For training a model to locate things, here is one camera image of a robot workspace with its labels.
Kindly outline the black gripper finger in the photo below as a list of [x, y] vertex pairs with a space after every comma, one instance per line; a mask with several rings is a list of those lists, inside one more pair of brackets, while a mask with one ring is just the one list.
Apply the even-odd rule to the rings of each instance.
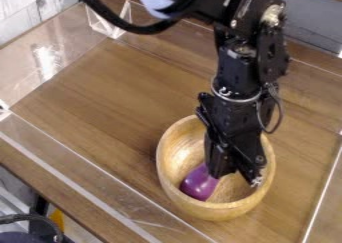
[[225, 174], [239, 172], [251, 188], [261, 184], [261, 170], [267, 165], [267, 158], [259, 136], [231, 138], [224, 161]]
[[204, 163], [211, 177], [220, 179], [236, 172], [236, 165], [228, 151], [204, 134]]

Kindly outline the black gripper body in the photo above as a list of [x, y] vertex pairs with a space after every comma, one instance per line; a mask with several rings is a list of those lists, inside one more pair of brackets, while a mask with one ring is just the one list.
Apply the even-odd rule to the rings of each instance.
[[263, 94], [256, 101], [239, 103], [200, 92], [197, 100], [196, 116], [205, 125], [205, 134], [223, 148], [227, 149], [231, 138], [260, 137], [275, 108], [268, 94]]

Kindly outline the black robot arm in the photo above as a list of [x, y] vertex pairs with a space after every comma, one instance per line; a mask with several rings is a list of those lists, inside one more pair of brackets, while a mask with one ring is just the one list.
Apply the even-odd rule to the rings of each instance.
[[255, 187], [267, 158], [260, 136], [271, 134], [281, 112], [277, 78], [285, 74], [283, 0], [140, 0], [161, 19], [192, 17], [213, 25], [217, 70], [211, 91], [197, 95], [205, 126], [204, 162], [211, 177], [240, 173]]

